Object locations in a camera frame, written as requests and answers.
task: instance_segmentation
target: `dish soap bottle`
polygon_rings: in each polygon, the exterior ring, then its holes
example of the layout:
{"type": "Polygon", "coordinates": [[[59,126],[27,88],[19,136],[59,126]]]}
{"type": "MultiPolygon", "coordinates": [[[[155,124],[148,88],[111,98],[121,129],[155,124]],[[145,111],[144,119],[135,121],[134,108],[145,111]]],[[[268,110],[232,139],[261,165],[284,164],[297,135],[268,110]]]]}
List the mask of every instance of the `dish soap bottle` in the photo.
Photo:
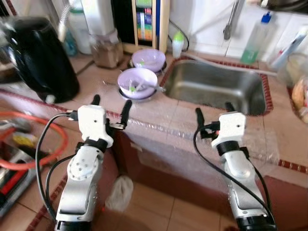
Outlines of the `dish soap bottle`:
{"type": "Polygon", "coordinates": [[[268,12],[263,15],[261,23],[256,23],[242,55],[242,63],[252,64],[256,61],[259,51],[264,43],[264,39],[270,30],[270,19],[271,15],[270,12],[268,12]]]}
{"type": "Polygon", "coordinates": [[[173,40],[172,40],[173,58],[175,59],[180,58],[183,46],[184,46],[184,36],[180,31],[178,31],[174,35],[173,40]]]}

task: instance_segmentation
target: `red hose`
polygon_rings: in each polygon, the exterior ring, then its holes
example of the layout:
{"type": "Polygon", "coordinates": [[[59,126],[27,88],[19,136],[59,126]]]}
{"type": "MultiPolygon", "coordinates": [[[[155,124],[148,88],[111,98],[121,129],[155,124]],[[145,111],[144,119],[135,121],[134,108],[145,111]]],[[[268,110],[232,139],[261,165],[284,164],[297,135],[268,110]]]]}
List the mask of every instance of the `red hose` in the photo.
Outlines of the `red hose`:
{"type": "MultiPolygon", "coordinates": [[[[31,119],[35,122],[38,122],[38,123],[41,123],[41,124],[44,124],[44,125],[46,125],[48,123],[48,121],[45,120],[45,119],[26,115],[26,114],[19,113],[19,112],[0,112],[0,116],[22,117],[22,118],[25,118],[25,119],[31,119]]],[[[47,157],[40,160],[40,162],[39,162],[40,166],[43,166],[43,165],[49,163],[50,161],[55,160],[58,156],[60,156],[62,154],[63,150],[67,147],[67,144],[68,144],[67,134],[61,127],[59,127],[56,124],[51,124],[50,127],[52,129],[54,129],[55,131],[57,131],[62,136],[63,142],[62,142],[61,146],[59,148],[57,148],[52,154],[50,154],[47,157]]],[[[8,137],[14,131],[15,131],[14,128],[10,128],[7,131],[5,131],[4,134],[0,135],[0,141],[4,140],[6,137],[8,137]]],[[[27,170],[27,169],[30,169],[30,168],[35,168],[35,162],[32,161],[32,162],[24,163],[24,164],[16,164],[16,163],[10,163],[8,161],[0,159],[0,166],[4,167],[4,168],[11,169],[11,170],[27,170]]]]}

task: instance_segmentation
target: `white bottle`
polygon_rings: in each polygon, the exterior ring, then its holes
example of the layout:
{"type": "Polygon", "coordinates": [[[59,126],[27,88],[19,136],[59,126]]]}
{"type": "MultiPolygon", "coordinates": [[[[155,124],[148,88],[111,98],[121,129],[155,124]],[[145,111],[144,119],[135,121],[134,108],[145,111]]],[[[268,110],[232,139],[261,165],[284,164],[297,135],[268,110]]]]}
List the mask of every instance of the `white bottle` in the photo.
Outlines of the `white bottle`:
{"type": "Polygon", "coordinates": [[[173,40],[172,40],[173,58],[175,59],[180,58],[183,46],[184,46],[184,36],[180,31],[178,31],[174,35],[173,40]]]}
{"type": "Polygon", "coordinates": [[[91,54],[89,30],[80,1],[76,1],[72,6],[69,15],[69,24],[78,50],[83,54],[91,54]]]}
{"type": "Polygon", "coordinates": [[[268,12],[263,15],[261,22],[255,25],[242,55],[242,63],[252,64],[256,61],[259,51],[270,30],[270,19],[271,15],[270,12],[268,12]]]}

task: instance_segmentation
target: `cable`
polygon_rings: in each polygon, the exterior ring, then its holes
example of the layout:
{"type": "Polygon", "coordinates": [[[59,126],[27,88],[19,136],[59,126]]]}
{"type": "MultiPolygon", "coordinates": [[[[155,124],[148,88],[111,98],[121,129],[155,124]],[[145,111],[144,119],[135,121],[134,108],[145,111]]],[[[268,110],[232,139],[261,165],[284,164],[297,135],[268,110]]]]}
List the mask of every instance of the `cable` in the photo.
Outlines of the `cable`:
{"type": "Polygon", "coordinates": [[[57,114],[55,115],[53,118],[51,118],[48,123],[46,124],[39,140],[38,140],[38,144],[37,144],[37,149],[35,151],[35,166],[36,166],[36,174],[37,174],[37,181],[38,181],[38,189],[39,189],[39,193],[40,193],[40,196],[45,204],[45,207],[47,208],[48,212],[50,213],[51,217],[56,220],[56,213],[53,209],[53,207],[51,206],[51,204],[47,201],[46,199],[46,195],[45,195],[45,191],[43,189],[43,184],[42,184],[42,179],[41,179],[41,175],[40,175],[40,168],[39,168],[39,151],[40,151],[40,147],[43,143],[43,139],[47,133],[47,130],[48,128],[50,127],[50,125],[52,124],[52,122],[56,119],[56,118],[59,118],[59,117],[62,117],[62,116],[65,116],[67,117],[68,114],[67,113],[60,113],[60,114],[57,114]]]}
{"type": "Polygon", "coordinates": [[[207,158],[205,158],[199,151],[198,147],[197,147],[197,143],[196,143],[196,139],[197,139],[197,135],[198,133],[203,130],[203,129],[207,129],[207,126],[203,126],[197,129],[197,131],[194,133],[193,135],[193,146],[196,150],[196,152],[200,155],[200,157],[208,164],[210,165],[214,170],[216,170],[217,172],[219,172],[220,174],[222,174],[223,176],[225,176],[226,178],[228,178],[229,180],[233,181],[234,183],[236,183],[238,186],[240,186],[243,190],[245,190],[249,195],[251,195],[254,199],[256,199],[266,210],[266,212],[268,213],[268,215],[270,216],[273,224],[275,224],[275,219],[274,216],[272,214],[272,212],[269,210],[269,208],[266,206],[266,204],[264,204],[264,202],[257,197],[249,188],[247,188],[245,185],[243,185],[242,183],[240,183],[238,180],[236,180],[235,178],[233,178],[232,176],[230,176],[228,173],[226,173],[224,170],[220,169],[219,167],[217,167],[216,165],[214,165],[212,162],[210,162],[207,158]]]}
{"type": "Polygon", "coordinates": [[[70,155],[68,157],[65,157],[63,158],[62,160],[59,160],[57,163],[55,163],[51,169],[49,170],[48,172],[48,175],[46,177],[46,185],[45,185],[45,195],[46,195],[46,199],[48,201],[48,203],[51,205],[51,201],[50,201],[50,197],[49,197],[49,182],[50,182],[50,178],[51,178],[51,175],[52,175],[52,172],[55,170],[56,167],[58,167],[61,163],[63,163],[64,161],[66,160],[69,160],[71,159],[72,157],[74,157],[76,154],[73,154],[73,155],[70,155]]]}
{"type": "Polygon", "coordinates": [[[170,42],[172,43],[172,39],[171,39],[170,35],[168,35],[168,39],[169,39],[169,40],[170,40],[170,42]]]}
{"type": "Polygon", "coordinates": [[[189,39],[188,39],[188,36],[185,34],[184,31],[182,31],[182,29],[181,29],[178,25],[176,25],[176,24],[175,24],[174,22],[172,22],[170,19],[169,19],[169,22],[170,22],[176,29],[178,29],[178,30],[184,35],[184,37],[186,38],[186,40],[187,40],[187,47],[186,47],[186,49],[183,50],[183,52],[188,51],[188,48],[189,48],[189,39]]]}
{"type": "MultiPolygon", "coordinates": [[[[40,123],[40,124],[43,124],[43,125],[46,125],[48,123],[48,121],[45,120],[45,119],[41,119],[41,118],[38,118],[38,117],[26,115],[26,114],[23,114],[23,113],[20,113],[20,112],[0,112],[0,116],[4,116],[4,117],[11,117],[11,116],[21,117],[21,118],[33,120],[34,122],[37,122],[37,123],[40,123]]],[[[63,130],[63,128],[59,127],[56,124],[51,124],[50,127],[53,130],[55,130],[62,137],[62,143],[52,154],[50,154],[47,157],[44,157],[43,159],[40,160],[39,164],[41,166],[49,163],[50,161],[55,160],[58,156],[60,156],[61,153],[67,147],[67,144],[68,144],[67,134],[63,130]]],[[[15,129],[7,130],[4,134],[2,134],[0,136],[0,141],[5,139],[5,138],[7,138],[14,131],[15,131],[15,129]]],[[[17,164],[17,163],[11,163],[11,162],[5,161],[3,159],[0,159],[0,167],[8,168],[8,169],[11,169],[11,170],[28,170],[30,168],[35,168],[35,161],[31,161],[31,162],[23,163],[23,164],[17,164]]]]}
{"type": "Polygon", "coordinates": [[[255,168],[255,171],[256,171],[256,174],[258,175],[260,181],[261,181],[261,184],[263,186],[263,189],[264,189],[264,192],[265,192],[265,197],[266,197],[266,204],[269,208],[270,211],[272,211],[272,207],[271,207],[271,201],[270,201],[270,194],[269,194],[269,191],[268,191],[268,188],[266,186],[266,183],[261,175],[261,173],[259,172],[259,170],[252,164],[252,166],[255,168]]]}

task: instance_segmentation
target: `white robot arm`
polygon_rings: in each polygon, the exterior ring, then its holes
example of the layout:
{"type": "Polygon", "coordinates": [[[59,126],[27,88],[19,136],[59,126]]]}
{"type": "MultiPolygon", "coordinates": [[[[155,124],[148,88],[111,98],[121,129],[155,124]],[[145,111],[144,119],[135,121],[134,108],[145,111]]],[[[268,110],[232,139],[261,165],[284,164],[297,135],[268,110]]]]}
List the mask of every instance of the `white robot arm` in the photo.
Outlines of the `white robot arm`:
{"type": "Polygon", "coordinates": [[[270,205],[264,204],[255,181],[257,169],[249,161],[247,148],[239,146],[245,132],[246,117],[242,113],[234,112],[232,105],[226,104],[226,107],[232,112],[222,114],[219,121],[206,126],[204,126],[202,112],[197,108],[198,130],[194,135],[194,145],[198,132],[201,134],[201,139],[212,139],[211,145],[217,149],[223,169],[219,169],[202,156],[196,145],[195,149],[208,164],[225,176],[229,189],[229,203],[239,229],[241,231],[276,231],[270,205]]]}
{"type": "Polygon", "coordinates": [[[87,231],[91,229],[97,199],[97,182],[102,175],[106,148],[113,145],[112,130],[124,130],[131,101],[127,101],[121,114],[121,123],[109,124],[105,110],[93,103],[82,106],[76,113],[84,143],[67,166],[67,183],[59,203],[55,231],[87,231]]]}

